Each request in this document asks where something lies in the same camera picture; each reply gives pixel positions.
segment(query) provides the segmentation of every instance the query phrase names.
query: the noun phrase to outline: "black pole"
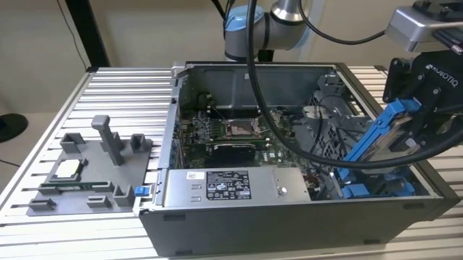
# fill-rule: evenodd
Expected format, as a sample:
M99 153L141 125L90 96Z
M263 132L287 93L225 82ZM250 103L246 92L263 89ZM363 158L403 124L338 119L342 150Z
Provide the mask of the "black pole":
M90 0L66 0L93 67L111 67Z

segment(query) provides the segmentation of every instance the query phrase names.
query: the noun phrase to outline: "white wall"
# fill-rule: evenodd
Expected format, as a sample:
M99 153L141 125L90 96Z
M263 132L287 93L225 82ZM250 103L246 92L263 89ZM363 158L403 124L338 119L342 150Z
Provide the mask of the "white wall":
M273 2L259 1L267 10ZM413 1L325 2L321 29L349 39L385 28L394 8ZM210 0L91 3L114 66L170 67L175 60L223 59L222 20ZM85 70L57 1L0 0L0 6L0 107L21 113L58 111ZM386 37L362 47L315 38L313 52L305 50L305 58L373 65L389 63L397 53L402 54L401 48ZM277 61L298 58L299 51L275 54Z
M83 72L57 2L0 0L0 103L4 110L59 110Z
M397 7L415 0L314 0L325 1L325 11L318 28L343 40L359 40L386 29ZM409 57L387 36L355 46L339 45L322 37L314 41L310 61L339 61L354 65L385 65L394 57Z
M274 2L261 0L259 5L270 10ZM210 0L94 0L93 8L115 66L169 67L174 61L223 59L222 18ZM297 61L298 56L299 51L281 51L275 58Z

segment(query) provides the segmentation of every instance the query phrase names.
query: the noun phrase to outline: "motherboard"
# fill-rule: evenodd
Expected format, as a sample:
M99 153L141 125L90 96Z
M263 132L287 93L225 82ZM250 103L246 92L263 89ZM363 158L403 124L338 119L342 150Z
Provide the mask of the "motherboard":
M306 160L275 141L257 111L255 118L227 118L226 111L214 111L199 111L182 120L186 168L275 165L306 170ZM289 116L279 111L273 116L286 137L297 142Z

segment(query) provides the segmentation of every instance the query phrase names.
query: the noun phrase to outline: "slotted aluminum surface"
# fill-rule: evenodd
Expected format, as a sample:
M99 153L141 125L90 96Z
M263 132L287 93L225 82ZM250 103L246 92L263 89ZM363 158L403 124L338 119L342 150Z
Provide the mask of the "slotted aluminum surface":
M382 103L386 72L351 67L361 82ZM158 154L170 101L170 69L102 69L83 80L63 120L57 120L10 183L0 201L0 258L15 259L147 259L158 258L142 223L133 213L27 217L25 204L35 197L61 153L59 137L81 132L97 139L89 127L95 114L113 116L111 126L126 137L145 133L154 140L147 183L157 179ZM430 163L463 197L463 148L455 147ZM438 220L414 224L387 245L261 253L205 259L463 259L463 203Z

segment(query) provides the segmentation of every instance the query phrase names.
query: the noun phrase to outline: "gray plastic post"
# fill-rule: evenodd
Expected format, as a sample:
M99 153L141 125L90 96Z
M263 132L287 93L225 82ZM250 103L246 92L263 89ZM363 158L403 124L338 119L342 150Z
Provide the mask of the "gray plastic post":
M110 129L110 117L107 115L97 115L93 120L93 128L101 132L103 143L109 148L109 154L115 165L125 163L125 158L119 151L119 144L114 138L114 134Z

